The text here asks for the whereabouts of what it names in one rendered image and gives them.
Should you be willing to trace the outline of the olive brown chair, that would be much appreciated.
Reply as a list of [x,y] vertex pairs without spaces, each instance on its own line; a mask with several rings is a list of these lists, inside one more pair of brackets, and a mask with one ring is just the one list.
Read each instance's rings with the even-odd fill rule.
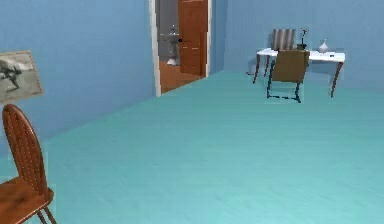
[[267,84],[267,97],[276,98],[272,95],[271,85],[273,81],[295,83],[295,96],[291,100],[301,102],[299,96],[300,85],[304,81],[304,76],[309,63],[310,52],[306,50],[280,50],[275,60],[271,63],[270,75]]

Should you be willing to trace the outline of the white table with brown legs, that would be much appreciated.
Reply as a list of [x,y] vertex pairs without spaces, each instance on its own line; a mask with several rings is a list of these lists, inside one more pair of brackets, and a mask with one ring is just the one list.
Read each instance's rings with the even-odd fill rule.
[[[278,55],[278,52],[275,50],[272,50],[271,48],[265,48],[256,53],[255,71],[247,72],[247,75],[254,76],[253,82],[256,82],[256,79],[258,77],[261,57],[262,56],[266,57],[264,72],[267,72],[268,66],[270,65],[271,58],[276,57],[277,55]],[[332,76],[331,85],[330,85],[330,96],[334,97],[337,80],[345,62],[345,54],[337,53],[337,52],[320,53],[318,51],[311,51],[309,55],[309,60],[315,61],[315,62],[329,62],[329,63],[337,64],[336,70],[334,75]]]

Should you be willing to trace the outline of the dark potted plant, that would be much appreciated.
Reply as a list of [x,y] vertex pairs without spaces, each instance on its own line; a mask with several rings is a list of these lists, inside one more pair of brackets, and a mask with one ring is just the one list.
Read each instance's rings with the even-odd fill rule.
[[305,28],[301,28],[301,42],[297,44],[297,50],[305,50],[307,44],[304,43],[305,36],[309,30]]

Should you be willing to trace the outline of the framed grey picture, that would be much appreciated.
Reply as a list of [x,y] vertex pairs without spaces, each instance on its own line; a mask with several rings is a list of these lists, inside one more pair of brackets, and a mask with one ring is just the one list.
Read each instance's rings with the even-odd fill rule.
[[0,53],[0,104],[44,93],[30,50]]

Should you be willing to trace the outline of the brown wooden room door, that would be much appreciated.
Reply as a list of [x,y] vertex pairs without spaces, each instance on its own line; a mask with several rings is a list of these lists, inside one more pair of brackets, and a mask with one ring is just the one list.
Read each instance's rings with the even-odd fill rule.
[[180,70],[204,77],[207,63],[208,0],[178,0]]

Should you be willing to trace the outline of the brown wooden chair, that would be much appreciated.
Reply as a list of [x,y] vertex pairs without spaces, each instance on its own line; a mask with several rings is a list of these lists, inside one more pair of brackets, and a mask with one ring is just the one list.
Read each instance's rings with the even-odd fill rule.
[[41,146],[35,131],[14,104],[2,111],[4,131],[18,175],[0,184],[0,224],[23,224],[37,215],[42,224],[57,224],[49,210],[54,192],[48,187]]

